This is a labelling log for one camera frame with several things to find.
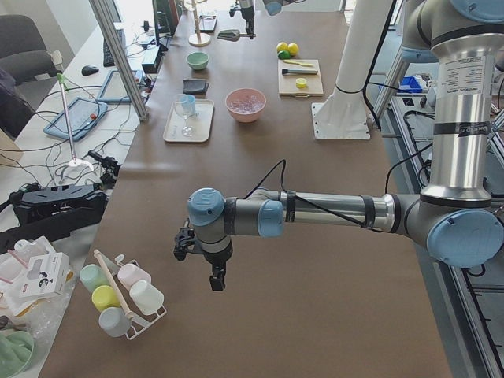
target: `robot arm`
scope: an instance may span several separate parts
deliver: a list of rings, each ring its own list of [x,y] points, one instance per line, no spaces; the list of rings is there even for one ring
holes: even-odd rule
[[[230,235],[278,236],[284,223],[294,221],[395,232],[462,268],[497,254],[504,227],[485,209],[491,196],[483,189],[483,173],[495,55],[504,45],[504,2],[409,0],[406,5],[403,56],[430,50],[439,59],[430,184],[420,195],[382,198],[260,190],[248,199],[224,199],[214,189],[196,191],[188,202],[193,228],[188,223],[181,228],[175,255],[182,261],[186,253],[203,254],[213,267],[212,289],[225,287]]]
[[[239,37],[249,37],[250,39],[254,39],[254,1],[255,0],[235,0],[235,4],[233,4],[229,10],[229,16],[235,16],[236,12],[240,12],[242,14],[242,18],[245,20],[245,31],[246,34],[240,34],[238,30],[223,30],[219,33],[219,39],[225,39],[228,41],[236,42],[239,40]],[[282,7],[284,6],[283,0],[262,0],[265,4],[266,11],[270,16],[274,16],[278,14]]]

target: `green lime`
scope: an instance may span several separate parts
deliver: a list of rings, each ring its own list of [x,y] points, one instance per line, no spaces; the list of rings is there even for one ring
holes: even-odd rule
[[[281,50],[278,52],[278,58],[279,59],[291,59],[291,53],[289,53],[287,50]]]

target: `light blue joint cap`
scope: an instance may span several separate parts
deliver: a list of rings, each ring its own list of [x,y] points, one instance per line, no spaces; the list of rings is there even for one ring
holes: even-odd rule
[[[504,2],[502,0],[450,0],[451,5],[462,16],[484,24],[504,22]]]
[[[504,240],[504,227],[492,213],[466,209],[452,213],[428,234],[431,256],[458,268],[481,265],[497,254]]]
[[[198,189],[187,201],[189,220],[194,226],[206,226],[221,216],[224,203],[219,191],[211,187]]]
[[[275,16],[282,10],[282,5],[278,2],[270,2],[265,5],[268,15]]]
[[[259,235],[272,238],[284,231],[284,207],[282,202],[268,199],[263,202],[258,215]]]
[[[437,63],[438,58],[430,50],[412,49],[401,46],[403,61],[408,63]]]

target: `sticker label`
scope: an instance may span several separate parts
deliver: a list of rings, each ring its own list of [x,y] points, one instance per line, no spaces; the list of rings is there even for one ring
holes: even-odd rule
[[[487,57],[467,57],[439,65],[438,98],[481,95]]]
[[[489,121],[485,122],[453,122],[447,124],[435,124],[434,135],[458,134],[458,137],[471,135],[488,135],[491,131]]]

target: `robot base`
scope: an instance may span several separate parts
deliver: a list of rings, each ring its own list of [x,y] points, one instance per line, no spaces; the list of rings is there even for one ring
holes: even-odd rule
[[[352,101],[344,102],[335,97],[331,94],[326,102],[312,104],[315,139],[370,139],[361,98],[351,94]]]

